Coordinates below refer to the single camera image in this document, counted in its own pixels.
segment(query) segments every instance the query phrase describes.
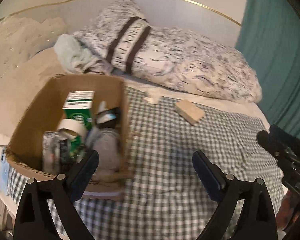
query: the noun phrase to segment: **gingham tablecloth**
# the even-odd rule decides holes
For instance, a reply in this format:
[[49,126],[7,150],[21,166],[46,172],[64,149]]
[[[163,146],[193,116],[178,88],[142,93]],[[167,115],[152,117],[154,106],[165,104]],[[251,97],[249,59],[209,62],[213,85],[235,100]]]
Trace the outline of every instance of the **gingham tablecloth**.
[[[282,173],[275,159],[257,144],[264,129],[260,119],[197,105],[206,117],[195,126],[174,112],[178,99],[163,97],[157,105],[145,94],[126,88],[132,138],[130,169],[123,202],[82,198],[74,206],[96,239],[196,239],[217,204],[192,167],[192,155],[202,150],[224,173],[238,179],[266,182],[277,212],[283,197]],[[8,192],[20,201],[28,178],[10,168]],[[48,201],[58,232],[65,234],[56,208]],[[242,208],[238,202],[224,238],[231,236]]]

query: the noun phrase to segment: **white tape roll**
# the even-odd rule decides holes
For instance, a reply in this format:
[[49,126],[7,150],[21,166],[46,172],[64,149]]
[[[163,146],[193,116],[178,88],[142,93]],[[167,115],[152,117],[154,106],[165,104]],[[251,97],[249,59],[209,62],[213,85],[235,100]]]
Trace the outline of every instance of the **white tape roll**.
[[58,126],[58,133],[70,140],[76,138],[78,135],[84,139],[87,129],[77,120],[63,119]]

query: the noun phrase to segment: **floral pillow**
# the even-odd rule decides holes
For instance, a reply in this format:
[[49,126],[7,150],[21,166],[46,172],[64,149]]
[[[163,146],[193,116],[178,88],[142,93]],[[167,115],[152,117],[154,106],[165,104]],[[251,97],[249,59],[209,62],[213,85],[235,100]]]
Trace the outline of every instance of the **floral pillow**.
[[259,102],[244,56],[192,31],[151,26],[134,0],[117,0],[74,36],[114,67],[159,85],[234,102]]

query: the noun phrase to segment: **teal curtain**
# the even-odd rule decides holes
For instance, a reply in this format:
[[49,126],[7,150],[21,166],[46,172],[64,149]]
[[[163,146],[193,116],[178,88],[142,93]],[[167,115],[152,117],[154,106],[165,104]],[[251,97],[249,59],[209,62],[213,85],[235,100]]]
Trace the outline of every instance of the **teal curtain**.
[[300,139],[300,19],[287,0],[247,0],[236,49],[256,70],[270,124]]

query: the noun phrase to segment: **metal screw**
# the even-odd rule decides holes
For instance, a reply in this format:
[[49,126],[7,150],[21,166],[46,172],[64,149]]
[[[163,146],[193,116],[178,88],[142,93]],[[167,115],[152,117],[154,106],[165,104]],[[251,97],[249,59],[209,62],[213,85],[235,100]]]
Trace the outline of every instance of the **metal screw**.
[[260,184],[260,185],[262,185],[262,184],[264,184],[264,181],[261,178],[257,178],[257,183]]
[[61,174],[59,174],[59,175],[57,176],[57,179],[58,179],[58,180],[63,180],[65,177],[66,177],[66,175],[63,174],[63,173],[61,173]]
[[226,174],[226,178],[229,180],[234,180],[235,176],[232,175],[231,173]]
[[30,179],[28,179],[27,183],[28,183],[28,184],[32,184],[32,183],[34,183],[34,178],[30,178]]

